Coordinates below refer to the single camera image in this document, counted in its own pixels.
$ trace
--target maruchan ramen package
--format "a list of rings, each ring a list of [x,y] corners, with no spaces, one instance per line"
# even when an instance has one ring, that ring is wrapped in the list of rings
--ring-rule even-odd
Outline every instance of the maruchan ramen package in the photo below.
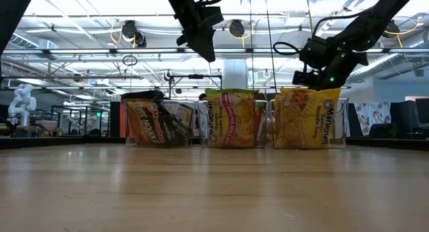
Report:
[[[261,137],[261,119],[266,104],[258,104],[259,91],[206,89],[208,146],[253,148]]]
[[[273,102],[275,148],[329,148],[340,89],[281,89]]]
[[[135,143],[151,147],[188,146],[194,109],[157,95],[156,91],[123,95]]]

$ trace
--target yellow noodle package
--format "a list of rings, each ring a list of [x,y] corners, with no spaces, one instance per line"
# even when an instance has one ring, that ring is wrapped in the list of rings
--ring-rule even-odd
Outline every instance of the yellow noodle package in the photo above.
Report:
[[[281,89],[275,96],[275,148],[329,148],[340,89]]]
[[[208,106],[208,146],[212,148],[252,148],[261,123],[256,105],[259,91],[206,89]]]

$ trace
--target desk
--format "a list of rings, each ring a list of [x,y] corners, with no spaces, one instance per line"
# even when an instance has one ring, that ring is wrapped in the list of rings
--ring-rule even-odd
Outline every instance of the desk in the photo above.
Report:
[[[2,231],[428,231],[429,153],[0,151]]]

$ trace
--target transparent container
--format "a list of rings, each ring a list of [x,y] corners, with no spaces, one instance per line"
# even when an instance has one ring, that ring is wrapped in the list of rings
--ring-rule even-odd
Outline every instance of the transparent container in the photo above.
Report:
[[[274,148],[286,149],[330,149],[345,148],[347,136],[348,98],[339,98],[332,113],[296,117],[296,112],[284,109],[285,115],[275,112],[275,100],[270,102],[268,120],[268,139],[273,140]]]
[[[192,145],[194,101],[126,99],[128,147],[183,148]]]
[[[234,107],[231,112],[224,110],[219,115],[209,109],[208,101],[198,102],[201,146],[205,148],[264,148],[268,106],[267,101],[252,102],[249,107],[255,107],[255,110],[246,113],[246,117],[240,117],[236,116],[237,110]]]

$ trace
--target white column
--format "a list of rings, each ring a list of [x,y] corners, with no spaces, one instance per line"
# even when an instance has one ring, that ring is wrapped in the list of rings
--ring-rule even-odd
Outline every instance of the white column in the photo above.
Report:
[[[246,60],[223,60],[223,88],[247,89]]]

